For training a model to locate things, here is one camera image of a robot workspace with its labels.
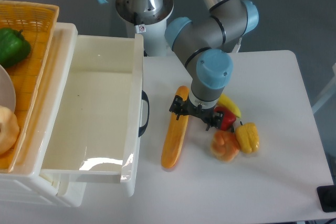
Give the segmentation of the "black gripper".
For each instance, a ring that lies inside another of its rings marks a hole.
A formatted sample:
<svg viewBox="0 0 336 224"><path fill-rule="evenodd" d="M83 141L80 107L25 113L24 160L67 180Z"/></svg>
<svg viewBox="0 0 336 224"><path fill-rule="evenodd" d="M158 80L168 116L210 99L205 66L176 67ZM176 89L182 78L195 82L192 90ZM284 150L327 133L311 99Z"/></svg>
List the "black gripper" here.
<svg viewBox="0 0 336 224"><path fill-rule="evenodd" d="M177 120L180 118L180 116L186 115L191 115L201 119L204 123L207 124L206 131L208 131L211 127L220 129L224 118L224 112L215 112L214 105L207 106L201 103L192 102L192 98L193 97L189 95L187 100L184 101L181 96L176 95L169 108L169 111L176 115Z"/></svg>

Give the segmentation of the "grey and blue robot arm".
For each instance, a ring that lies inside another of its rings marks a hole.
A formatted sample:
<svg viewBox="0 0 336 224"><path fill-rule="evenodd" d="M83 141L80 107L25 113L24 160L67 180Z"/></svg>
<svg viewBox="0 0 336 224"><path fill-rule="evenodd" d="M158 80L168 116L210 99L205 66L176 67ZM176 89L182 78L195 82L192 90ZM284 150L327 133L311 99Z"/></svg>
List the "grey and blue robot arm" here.
<svg viewBox="0 0 336 224"><path fill-rule="evenodd" d="M186 98L176 95L170 111L176 116L191 115L207 127L220 128L224 114L214 107L230 81L233 62L220 47L256 28L259 14L248 0L204 0L209 17L200 24L187 17L169 21L173 0L97 0L113 1L124 21L128 37L140 34L144 52L155 56L169 47L192 78Z"/></svg>

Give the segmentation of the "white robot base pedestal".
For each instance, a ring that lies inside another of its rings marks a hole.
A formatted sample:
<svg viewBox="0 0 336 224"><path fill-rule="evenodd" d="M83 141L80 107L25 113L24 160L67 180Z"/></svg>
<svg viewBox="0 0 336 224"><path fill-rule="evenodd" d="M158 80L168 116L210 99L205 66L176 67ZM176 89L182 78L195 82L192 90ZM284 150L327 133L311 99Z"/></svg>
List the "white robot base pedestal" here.
<svg viewBox="0 0 336 224"><path fill-rule="evenodd" d="M116 0L115 7L125 23L128 37L140 34L148 56L166 56L164 34L173 12L173 0Z"/></svg>

